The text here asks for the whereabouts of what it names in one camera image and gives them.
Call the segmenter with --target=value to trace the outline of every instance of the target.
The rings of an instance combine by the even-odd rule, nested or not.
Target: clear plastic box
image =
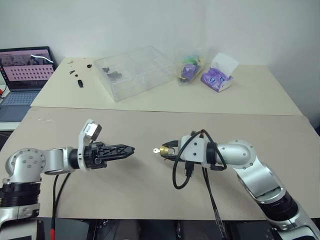
[[[98,59],[93,65],[115,102],[167,83],[174,76],[171,61],[152,46]]]

